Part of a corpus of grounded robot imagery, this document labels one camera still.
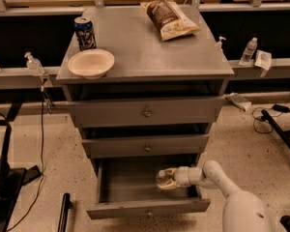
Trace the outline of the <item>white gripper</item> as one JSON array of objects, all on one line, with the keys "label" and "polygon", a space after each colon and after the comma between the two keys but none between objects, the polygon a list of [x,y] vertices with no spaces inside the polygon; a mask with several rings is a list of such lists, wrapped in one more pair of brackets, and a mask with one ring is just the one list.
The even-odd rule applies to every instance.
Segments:
[{"label": "white gripper", "polygon": [[167,176],[173,176],[176,184],[158,184],[162,190],[172,190],[177,187],[190,187],[198,185],[203,180],[203,172],[199,167],[181,166],[179,168],[164,169]]}]

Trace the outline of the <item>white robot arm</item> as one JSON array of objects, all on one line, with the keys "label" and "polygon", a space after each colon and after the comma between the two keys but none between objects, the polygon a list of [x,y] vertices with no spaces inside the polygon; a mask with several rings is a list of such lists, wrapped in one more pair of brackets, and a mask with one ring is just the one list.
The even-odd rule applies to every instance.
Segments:
[{"label": "white robot arm", "polygon": [[180,166],[159,171],[157,185],[170,190],[200,186],[219,188],[225,197],[222,212],[223,232],[279,232],[279,222],[267,205],[255,194],[239,188],[214,160],[207,160],[203,167]]}]

